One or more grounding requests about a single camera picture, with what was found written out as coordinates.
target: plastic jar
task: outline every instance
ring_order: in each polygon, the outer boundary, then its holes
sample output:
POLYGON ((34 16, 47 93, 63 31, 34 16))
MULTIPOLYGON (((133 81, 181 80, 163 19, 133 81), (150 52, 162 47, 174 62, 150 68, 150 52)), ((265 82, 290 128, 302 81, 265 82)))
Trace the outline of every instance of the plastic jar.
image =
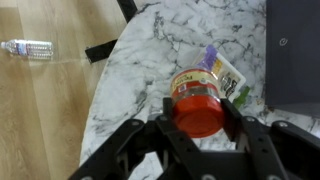
POLYGON ((224 113, 210 71, 185 68, 174 75, 170 91, 173 120, 190 137, 209 136, 223 127, 224 113))

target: small packet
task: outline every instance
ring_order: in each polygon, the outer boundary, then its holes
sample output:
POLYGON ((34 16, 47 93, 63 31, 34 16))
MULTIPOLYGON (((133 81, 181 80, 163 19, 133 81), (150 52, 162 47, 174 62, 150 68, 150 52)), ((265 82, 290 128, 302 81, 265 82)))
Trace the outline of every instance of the small packet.
POLYGON ((207 46, 206 52, 201 52, 193 64, 212 72, 220 98, 228 98, 233 102, 241 94, 240 88, 245 84, 246 78, 212 45, 207 46))

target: bottle cap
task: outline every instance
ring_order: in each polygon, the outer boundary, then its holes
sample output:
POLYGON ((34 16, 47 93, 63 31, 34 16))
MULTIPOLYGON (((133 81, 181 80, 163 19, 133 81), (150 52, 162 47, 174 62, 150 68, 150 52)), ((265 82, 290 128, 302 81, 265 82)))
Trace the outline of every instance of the bottle cap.
POLYGON ((6 48, 6 43, 5 42, 1 42, 1 48, 5 49, 6 48))
POLYGON ((191 138, 202 138, 218 132, 224 124, 220 103, 209 96, 192 96, 177 102, 173 108, 178 128, 191 138))

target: white marble surface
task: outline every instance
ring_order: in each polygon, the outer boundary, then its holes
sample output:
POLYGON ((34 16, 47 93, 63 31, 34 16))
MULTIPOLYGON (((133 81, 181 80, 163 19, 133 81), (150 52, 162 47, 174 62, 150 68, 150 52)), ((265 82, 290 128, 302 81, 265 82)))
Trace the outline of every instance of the white marble surface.
MULTIPOLYGON (((213 44, 246 78, 251 87, 243 115, 270 125, 287 120, 319 136, 315 118, 264 107, 265 0, 150 0, 128 24, 101 76, 90 108, 82 144, 83 163, 129 118, 146 120, 161 111, 170 78, 213 44)), ((201 149, 233 148, 223 131, 196 139, 201 149)), ((155 179, 156 157, 147 156, 131 179, 155 179)))

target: water bottle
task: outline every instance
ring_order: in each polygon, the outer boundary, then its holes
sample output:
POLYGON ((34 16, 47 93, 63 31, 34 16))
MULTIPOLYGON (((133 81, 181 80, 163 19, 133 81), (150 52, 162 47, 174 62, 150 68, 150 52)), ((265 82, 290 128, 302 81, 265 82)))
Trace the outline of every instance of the water bottle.
POLYGON ((13 39, 8 42, 1 42, 1 48, 7 49, 12 54, 34 59, 51 59, 53 55, 52 43, 44 41, 13 39))

